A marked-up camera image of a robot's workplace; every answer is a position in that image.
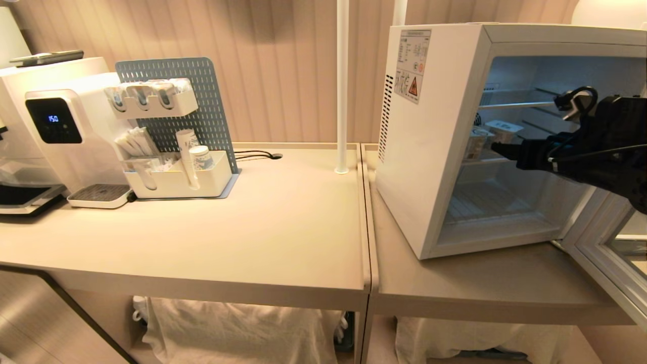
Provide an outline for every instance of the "warning label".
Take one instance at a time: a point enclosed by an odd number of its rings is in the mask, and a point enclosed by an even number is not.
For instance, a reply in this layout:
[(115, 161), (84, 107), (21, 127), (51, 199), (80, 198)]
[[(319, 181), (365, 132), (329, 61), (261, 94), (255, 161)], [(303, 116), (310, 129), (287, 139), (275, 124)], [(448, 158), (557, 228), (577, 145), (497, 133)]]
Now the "warning label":
[(403, 30), (400, 34), (395, 93), (418, 103), (431, 30)]

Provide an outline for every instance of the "glass fridge door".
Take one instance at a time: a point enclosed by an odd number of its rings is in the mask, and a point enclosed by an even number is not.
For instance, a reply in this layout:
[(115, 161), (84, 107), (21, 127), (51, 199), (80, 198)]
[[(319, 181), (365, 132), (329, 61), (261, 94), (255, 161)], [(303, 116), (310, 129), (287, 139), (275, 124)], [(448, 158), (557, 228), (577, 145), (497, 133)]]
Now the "glass fridge door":
[(576, 222), (562, 244), (647, 331), (647, 216), (626, 198), (601, 191), (590, 203), (600, 208), (585, 210), (589, 218)]

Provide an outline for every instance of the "white mini fridge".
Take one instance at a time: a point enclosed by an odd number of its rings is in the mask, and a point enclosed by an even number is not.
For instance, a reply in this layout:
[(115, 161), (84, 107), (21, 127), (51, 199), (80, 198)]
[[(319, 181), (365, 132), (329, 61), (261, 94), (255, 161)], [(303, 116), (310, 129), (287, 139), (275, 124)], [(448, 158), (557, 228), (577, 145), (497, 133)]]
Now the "white mini fridge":
[[(635, 211), (629, 201), (521, 170), (488, 145), (579, 129), (553, 98), (581, 86), (600, 99), (645, 97), (646, 58), (641, 30), (391, 27), (376, 184), (418, 259), (550, 241), (647, 330), (647, 267), (626, 253), (642, 251), (645, 261), (647, 227), (643, 239), (616, 239)], [(641, 214), (632, 221), (633, 230), (647, 224)]]

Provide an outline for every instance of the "pegboard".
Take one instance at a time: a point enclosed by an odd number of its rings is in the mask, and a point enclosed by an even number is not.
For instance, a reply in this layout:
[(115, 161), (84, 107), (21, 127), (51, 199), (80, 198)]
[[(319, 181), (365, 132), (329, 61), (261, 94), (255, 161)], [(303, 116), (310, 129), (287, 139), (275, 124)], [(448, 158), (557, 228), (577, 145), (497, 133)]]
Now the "pegboard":
[(148, 129), (161, 152), (178, 152), (175, 132), (193, 129), (200, 143), (209, 150), (226, 151), (232, 173), (239, 173), (214, 63), (209, 58), (122, 61), (116, 63), (115, 69), (121, 82), (184, 77), (191, 80), (198, 110), (183, 117), (137, 119), (137, 124)]

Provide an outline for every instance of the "white pole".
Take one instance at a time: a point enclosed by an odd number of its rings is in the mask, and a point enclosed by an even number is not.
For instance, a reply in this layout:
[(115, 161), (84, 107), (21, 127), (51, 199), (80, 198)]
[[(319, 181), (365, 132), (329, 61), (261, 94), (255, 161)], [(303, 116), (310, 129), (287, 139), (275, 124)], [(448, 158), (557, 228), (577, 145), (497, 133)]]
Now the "white pole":
[(348, 173), (348, 4), (349, 0), (337, 0), (337, 167), (334, 171), (338, 174)]
[(393, 4), (393, 25), (404, 25), (408, 0), (395, 0)]

